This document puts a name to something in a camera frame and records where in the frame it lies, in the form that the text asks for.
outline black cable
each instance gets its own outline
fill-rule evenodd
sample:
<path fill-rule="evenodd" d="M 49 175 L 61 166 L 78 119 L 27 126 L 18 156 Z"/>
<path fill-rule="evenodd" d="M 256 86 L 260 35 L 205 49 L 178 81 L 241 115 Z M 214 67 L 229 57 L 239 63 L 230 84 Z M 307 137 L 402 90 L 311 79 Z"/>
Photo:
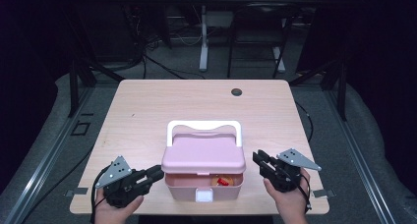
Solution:
<path fill-rule="evenodd" d="M 150 41 L 149 41 L 149 43 L 148 43 L 148 45 L 147 45 L 147 50 L 150 50 L 150 51 L 153 51 L 153 50 L 155 50 L 156 48 L 158 48 L 159 47 L 159 42 L 161 41 L 161 39 L 157 36 L 156 38 L 154 38 L 154 39 L 151 39 Z"/>
<path fill-rule="evenodd" d="M 46 199 L 47 196 L 49 196 L 49 194 L 56 188 L 58 187 L 68 176 L 71 175 L 71 173 L 74 172 L 74 170 L 77 169 L 78 166 L 80 166 L 80 164 L 89 156 L 89 154 L 92 152 L 92 149 L 94 148 L 94 146 L 92 146 L 89 151 L 86 153 L 86 155 L 84 155 L 84 157 L 67 173 L 64 175 L 64 177 L 62 177 L 55 185 L 52 186 L 52 188 L 50 188 L 40 199 L 39 201 L 31 207 L 31 209 L 29 210 L 28 214 L 25 216 L 24 220 L 22 221 L 22 224 L 24 224 L 28 218 L 30 217 L 30 215 L 34 212 L 34 210 L 40 205 L 41 202 L 43 202 L 44 199 Z"/>
<path fill-rule="evenodd" d="M 177 29 L 173 29 L 173 30 L 170 31 L 170 33 L 185 34 L 185 33 L 189 32 L 190 30 L 194 30 L 194 29 L 196 29 L 194 26 L 186 25 L 186 26 L 181 26 Z"/>
<path fill-rule="evenodd" d="M 126 65 L 117 66 L 117 67 L 106 67 L 106 69 L 110 70 L 111 72 L 118 72 L 118 71 L 122 71 L 122 70 L 132 69 L 133 67 L 140 64 L 141 60 L 142 60 L 142 57 L 138 58 L 138 59 L 135 59 L 135 60 L 132 60 L 129 63 L 127 63 Z"/>
<path fill-rule="evenodd" d="M 98 173 L 97 177 L 94 180 L 94 183 L 92 184 L 92 188 L 91 188 L 91 199 L 90 199 L 90 201 L 91 201 L 91 217 L 89 218 L 89 222 L 92 223 L 92 224 L 95 221 L 94 219 L 95 219 L 95 208 L 96 208 L 96 205 L 95 205 L 95 184 L 97 184 L 97 182 L 100 179 L 100 177 L 107 171 L 107 169 L 111 166 L 111 164 L 108 165 L 107 167 L 103 168 L 100 171 L 100 173 Z"/>
<path fill-rule="evenodd" d="M 205 79 L 205 77 L 204 77 L 204 76 L 199 75 L 199 74 L 194 74 L 194 73 L 189 73 L 189 72 L 184 72 L 184 71 L 179 71 L 179 70 L 174 70 L 174 69 L 167 68 L 166 66 L 162 65 L 161 63 L 159 63 L 159 62 L 157 62 L 157 61 L 153 60 L 152 58 L 150 58 L 150 57 L 149 57 L 147 54 L 145 54 L 145 53 L 144 53 L 144 57 L 145 57 L 145 58 L 147 58 L 147 59 L 149 59 L 151 62 L 153 62 L 153 63 L 154 63 L 154 64 L 156 64 L 157 66 L 161 67 L 161 68 L 162 68 L 163 70 L 165 70 L 166 72 L 168 72 L 168 73 L 170 73 L 171 75 L 173 75 L 173 76 L 177 77 L 178 79 L 181 79 L 181 80 L 186 80 L 186 78 L 181 77 L 181 76 L 177 75 L 177 74 L 176 74 L 176 73 L 174 73 L 174 72 L 178 72 L 178 73 L 182 73 L 182 74 L 189 74 L 189 75 L 196 75 L 196 76 L 199 76 L 199 77 L 200 77 L 200 78 L 202 78 L 202 79 Z"/>
<path fill-rule="evenodd" d="M 144 80 L 147 77 L 147 59 L 144 58 L 144 74 L 142 75 L 142 79 Z"/>
<path fill-rule="evenodd" d="M 302 176 L 304 177 L 304 179 L 306 179 L 307 185 L 308 185 L 308 189 L 309 189 L 309 195 L 307 196 L 306 192 L 304 192 L 303 188 L 300 186 L 299 183 L 295 182 L 295 179 L 293 177 L 291 177 L 285 170 L 283 170 L 280 167 L 277 167 L 279 169 L 280 172 L 282 172 L 291 182 L 292 184 L 294 184 L 298 190 L 300 190 L 301 194 L 303 195 L 304 199 L 306 200 L 306 212 L 308 210 L 312 209 L 312 205 L 310 204 L 310 183 L 309 181 L 307 181 L 307 179 L 300 173 L 297 176 Z"/>
<path fill-rule="evenodd" d="M 300 103 L 298 103 L 298 102 L 297 102 L 297 100 L 294 100 L 294 101 L 295 101 L 295 104 L 297 104 L 297 105 L 298 105 L 298 107 L 300 107 L 300 108 L 304 111 L 304 113 L 306 113 L 307 118 L 308 118 L 308 120 L 309 120 L 309 122 L 310 122 L 310 128 L 311 128 L 311 131 L 310 131 L 310 135 L 309 135 L 309 137 L 308 137 L 308 142 L 310 142 L 310 140 L 311 140 L 311 139 L 312 139 L 312 137 L 313 137 L 313 130 L 314 130 L 313 120 L 312 120 L 312 118 L 310 117 L 310 114 L 307 112 L 307 110 L 306 110 L 303 106 L 301 106 L 301 104 L 300 104 Z"/>
<path fill-rule="evenodd" d="M 107 197 L 102 198 L 94 207 L 98 207 L 99 204 L 101 204 Z"/>

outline box latch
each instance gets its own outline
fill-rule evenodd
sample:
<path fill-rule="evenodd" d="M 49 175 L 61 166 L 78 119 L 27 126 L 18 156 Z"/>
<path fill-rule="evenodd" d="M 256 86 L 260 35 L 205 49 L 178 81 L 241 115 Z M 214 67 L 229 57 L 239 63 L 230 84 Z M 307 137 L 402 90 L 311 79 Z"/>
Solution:
<path fill-rule="evenodd" d="M 212 189 L 196 189 L 196 202 L 212 202 Z"/>

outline box lid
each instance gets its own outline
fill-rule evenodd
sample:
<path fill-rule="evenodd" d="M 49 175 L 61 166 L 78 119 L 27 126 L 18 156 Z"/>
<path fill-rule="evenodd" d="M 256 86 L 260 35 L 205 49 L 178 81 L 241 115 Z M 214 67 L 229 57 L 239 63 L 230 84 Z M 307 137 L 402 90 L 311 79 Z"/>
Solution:
<path fill-rule="evenodd" d="M 162 170 L 171 174 L 243 173 L 246 170 L 246 164 L 241 138 L 239 138 L 241 137 L 240 125 L 235 124 L 237 123 L 235 121 L 231 122 L 234 122 L 232 126 L 236 131 L 239 131 L 236 132 L 236 135 L 233 133 L 211 133 L 209 130 L 197 133 L 178 133 L 174 137 L 168 133 L 167 147 L 162 158 Z"/>

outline metal rod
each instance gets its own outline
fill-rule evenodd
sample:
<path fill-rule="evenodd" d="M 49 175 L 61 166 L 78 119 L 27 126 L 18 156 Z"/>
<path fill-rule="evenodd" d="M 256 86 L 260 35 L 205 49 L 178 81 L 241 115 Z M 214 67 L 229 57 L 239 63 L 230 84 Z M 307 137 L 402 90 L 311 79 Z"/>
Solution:
<path fill-rule="evenodd" d="M 336 99 L 334 98 L 334 95 L 328 90 L 325 90 L 324 93 L 326 99 L 328 100 L 328 104 L 333 115 L 337 119 L 340 128 L 345 134 L 348 143 L 347 150 L 350 153 L 356 170 L 358 171 L 359 176 L 362 179 L 362 182 L 365 186 L 366 191 L 368 192 L 371 203 L 377 211 L 377 215 L 380 218 L 381 223 L 394 224 L 395 220 L 389 211 L 384 196 L 381 193 L 381 190 L 377 182 L 375 181 L 371 170 L 368 167 L 368 164 L 361 152 L 361 149 L 359 148 L 359 145 L 355 137 L 350 131 L 349 124 L 339 117 L 338 110 L 336 108 Z"/>
<path fill-rule="evenodd" d="M 77 123 L 76 119 L 80 114 L 81 109 L 87 103 L 92 92 L 93 88 L 87 88 L 81 95 L 79 109 L 75 112 L 74 117 L 68 118 L 65 122 L 61 132 L 57 137 L 57 140 L 40 161 L 27 186 L 25 187 L 25 190 L 22 192 L 12 211 L 9 213 L 5 223 L 21 223 L 25 216 L 28 214 L 31 206 L 34 203 L 34 200 L 36 199 L 37 194 L 42 188 L 46 178 L 48 177 L 50 171 L 53 168 L 53 165 L 56 162 L 56 159 L 62 151 L 65 145 L 65 141 L 71 132 L 71 129 Z"/>
<path fill-rule="evenodd" d="M 144 4 L 144 5 L 243 5 L 253 2 L 274 2 L 274 3 L 294 3 L 304 7 L 321 7 L 321 8 L 353 8 L 357 7 L 360 1 L 346 0 L 55 0 L 57 2 L 71 3 L 120 3 L 120 4 Z"/>

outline human hand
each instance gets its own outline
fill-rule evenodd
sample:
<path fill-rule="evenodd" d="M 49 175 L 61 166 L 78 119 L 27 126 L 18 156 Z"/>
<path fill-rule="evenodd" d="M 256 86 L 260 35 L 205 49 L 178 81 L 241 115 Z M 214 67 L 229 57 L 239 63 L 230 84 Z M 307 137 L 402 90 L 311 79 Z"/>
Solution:
<path fill-rule="evenodd" d="M 117 208 L 107 203 L 104 190 L 98 189 L 95 199 L 95 224 L 124 224 L 126 219 L 138 209 L 144 201 L 143 196 L 137 196 L 126 207 Z"/>
<path fill-rule="evenodd" d="M 304 168 L 300 169 L 300 173 L 310 182 L 310 175 Z M 300 182 L 300 187 L 306 194 L 308 193 L 307 181 L 302 178 Z M 268 194 L 275 200 L 276 208 L 285 224 L 307 223 L 305 215 L 306 200 L 300 190 L 295 189 L 287 193 L 279 192 L 268 179 L 264 179 L 264 185 Z"/>

